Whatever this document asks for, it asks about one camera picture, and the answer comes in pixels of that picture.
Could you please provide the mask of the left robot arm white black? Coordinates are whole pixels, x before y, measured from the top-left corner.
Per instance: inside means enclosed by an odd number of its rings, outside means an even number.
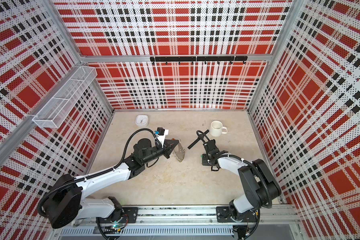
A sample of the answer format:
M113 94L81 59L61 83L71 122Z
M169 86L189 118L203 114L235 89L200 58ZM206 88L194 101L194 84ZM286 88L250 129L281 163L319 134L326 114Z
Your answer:
M116 198L91 199L89 196L110 185L138 176L150 162L161 156L169 159L181 144L179 140L167 139L169 131L164 128L157 128L156 131L143 128L133 134L144 131L149 132L154 139L140 139L129 156L128 146L125 146L122 159L115 166L89 175L61 176L39 201L38 214L47 218L53 229L90 218L96 218L98 222L127 222L129 216Z

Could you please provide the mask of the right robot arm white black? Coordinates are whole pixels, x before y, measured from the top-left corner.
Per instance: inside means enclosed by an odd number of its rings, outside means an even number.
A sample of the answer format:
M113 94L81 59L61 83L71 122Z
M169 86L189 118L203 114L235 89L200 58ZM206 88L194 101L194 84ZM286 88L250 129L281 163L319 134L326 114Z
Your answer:
M241 222L246 217L253 215L260 218L260 209L273 207L273 200L281 195L281 188L267 164L257 159L247 161L227 151L221 151L216 146L216 141L207 136L209 131L197 131L197 139L188 149L193 148L198 142L203 142L205 153L202 154L202 165L209 166L212 172L227 170L239 176L244 193L230 201L223 218L233 222Z

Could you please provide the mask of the silver keyring with chain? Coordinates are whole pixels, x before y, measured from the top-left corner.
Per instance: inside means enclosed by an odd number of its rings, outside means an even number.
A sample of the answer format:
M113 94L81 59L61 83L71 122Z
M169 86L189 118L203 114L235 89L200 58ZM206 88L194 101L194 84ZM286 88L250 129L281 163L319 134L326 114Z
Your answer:
M173 154L178 162L182 162L185 158L186 150L182 146L181 140L179 140L179 143L176 145L176 147L173 150Z

